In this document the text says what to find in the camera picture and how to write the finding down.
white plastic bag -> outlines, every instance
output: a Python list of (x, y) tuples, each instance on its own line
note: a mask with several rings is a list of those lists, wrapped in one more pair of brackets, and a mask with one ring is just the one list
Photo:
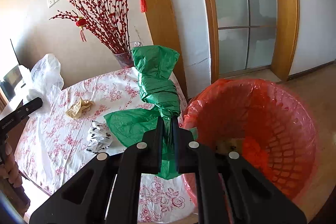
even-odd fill
[(98, 154), (107, 150), (113, 142), (112, 133), (108, 130), (106, 124), (91, 122), (86, 140), (89, 142), (86, 151), (92, 154)]
[(23, 103), (40, 97), (43, 106), (30, 114), (30, 117), (48, 115), (51, 105), (62, 90), (64, 81), (60, 75), (61, 64), (53, 54), (46, 54), (38, 61), (31, 72), (25, 66), (20, 65), (19, 70), (26, 83), (23, 91)]

red lantern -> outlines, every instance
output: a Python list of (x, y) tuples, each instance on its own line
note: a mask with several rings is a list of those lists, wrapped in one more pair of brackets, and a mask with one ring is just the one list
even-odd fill
[(79, 17), (78, 20), (76, 21), (76, 26), (80, 27), (81, 28), (81, 38), (82, 38), (82, 41), (86, 42), (86, 38), (85, 38), (85, 35), (84, 35), (84, 26), (86, 25), (86, 19), (83, 18), (83, 17)]

crumpled paper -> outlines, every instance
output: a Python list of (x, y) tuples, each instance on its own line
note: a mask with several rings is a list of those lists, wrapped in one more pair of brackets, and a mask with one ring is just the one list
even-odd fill
[(79, 101), (73, 104), (65, 114), (73, 119), (78, 119), (83, 112), (89, 111), (90, 106), (94, 105), (94, 102), (90, 100), (83, 100), (82, 97), (79, 98)]

wall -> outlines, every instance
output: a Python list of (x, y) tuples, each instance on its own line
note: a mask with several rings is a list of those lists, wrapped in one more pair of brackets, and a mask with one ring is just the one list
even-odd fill
[(209, 30), (205, 0), (172, 0), (188, 98), (211, 84)]
[(290, 75), (336, 58), (336, 0), (300, 0), (299, 34)]
[[(129, 0), (131, 41), (152, 44), (146, 17), (140, 12), (140, 0)], [(28, 68), (47, 53), (61, 63), (64, 86), (120, 68), (112, 52), (98, 38), (85, 30), (82, 42), (80, 29), (70, 20), (48, 20), (57, 10), (70, 10), (67, 0), (59, 0), (51, 8), (47, 0), (0, 0), (0, 42), (12, 39), (19, 63)]]

vase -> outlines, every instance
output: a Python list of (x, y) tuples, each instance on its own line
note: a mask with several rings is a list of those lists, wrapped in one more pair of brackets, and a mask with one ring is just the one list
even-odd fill
[(131, 48), (130, 51), (114, 55), (116, 57), (116, 59), (118, 60), (118, 63), (120, 64), (122, 69), (134, 67), (132, 50), (135, 47), (141, 47), (142, 46), (142, 43), (139, 42), (139, 41), (130, 42), (129, 44), (130, 44), (130, 48)]

